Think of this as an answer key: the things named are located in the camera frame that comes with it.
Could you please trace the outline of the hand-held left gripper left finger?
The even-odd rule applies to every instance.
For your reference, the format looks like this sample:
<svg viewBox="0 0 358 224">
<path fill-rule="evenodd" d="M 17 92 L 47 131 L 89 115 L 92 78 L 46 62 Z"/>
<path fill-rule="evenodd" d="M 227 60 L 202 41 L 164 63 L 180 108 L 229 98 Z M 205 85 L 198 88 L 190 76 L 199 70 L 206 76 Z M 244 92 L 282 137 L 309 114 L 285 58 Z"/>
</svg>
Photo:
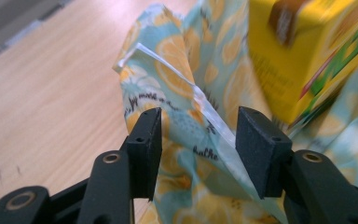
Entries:
<svg viewBox="0 0 358 224">
<path fill-rule="evenodd" d="M 153 199 L 161 153 L 157 107 L 140 115 L 120 149 L 95 159 L 76 224 L 134 224 L 133 201 Z"/>
</svg>

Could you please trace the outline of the yellow carton box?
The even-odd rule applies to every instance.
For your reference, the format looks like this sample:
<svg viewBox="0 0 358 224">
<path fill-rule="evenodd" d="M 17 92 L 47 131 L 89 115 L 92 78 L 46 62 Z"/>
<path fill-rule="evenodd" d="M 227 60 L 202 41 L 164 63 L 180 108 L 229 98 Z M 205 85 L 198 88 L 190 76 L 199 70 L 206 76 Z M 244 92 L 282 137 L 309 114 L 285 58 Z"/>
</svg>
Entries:
<svg viewBox="0 0 358 224">
<path fill-rule="evenodd" d="M 358 0 L 250 0 L 248 41 L 273 117 L 294 125 L 358 66 Z"/>
</svg>

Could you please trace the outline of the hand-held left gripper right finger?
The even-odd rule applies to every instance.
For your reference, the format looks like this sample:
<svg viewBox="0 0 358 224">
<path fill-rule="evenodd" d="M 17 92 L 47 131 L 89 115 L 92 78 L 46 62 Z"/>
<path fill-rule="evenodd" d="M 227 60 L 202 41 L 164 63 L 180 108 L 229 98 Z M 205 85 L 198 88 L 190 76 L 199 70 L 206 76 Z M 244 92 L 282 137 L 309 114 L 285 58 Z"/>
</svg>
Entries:
<svg viewBox="0 0 358 224">
<path fill-rule="evenodd" d="M 358 224 L 358 188 L 325 155 L 293 151 L 261 112 L 239 108 L 235 148 L 258 197 L 283 198 L 289 224 Z"/>
</svg>

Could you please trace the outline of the orange print fabric bag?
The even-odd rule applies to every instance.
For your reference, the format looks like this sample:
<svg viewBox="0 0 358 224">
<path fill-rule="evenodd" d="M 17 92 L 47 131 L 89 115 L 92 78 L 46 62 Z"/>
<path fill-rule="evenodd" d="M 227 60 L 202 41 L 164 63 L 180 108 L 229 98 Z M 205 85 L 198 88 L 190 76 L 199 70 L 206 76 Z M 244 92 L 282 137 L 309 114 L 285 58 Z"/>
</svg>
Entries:
<svg viewBox="0 0 358 224">
<path fill-rule="evenodd" d="M 268 111 L 248 52 L 249 0 L 200 0 L 183 18 L 162 5 L 133 24 L 117 58 L 124 117 L 161 111 L 162 157 L 149 224 L 278 224 L 282 202 L 257 196 L 233 146 L 238 108 Z M 358 187 L 358 68 L 295 138 Z"/>
</svg>

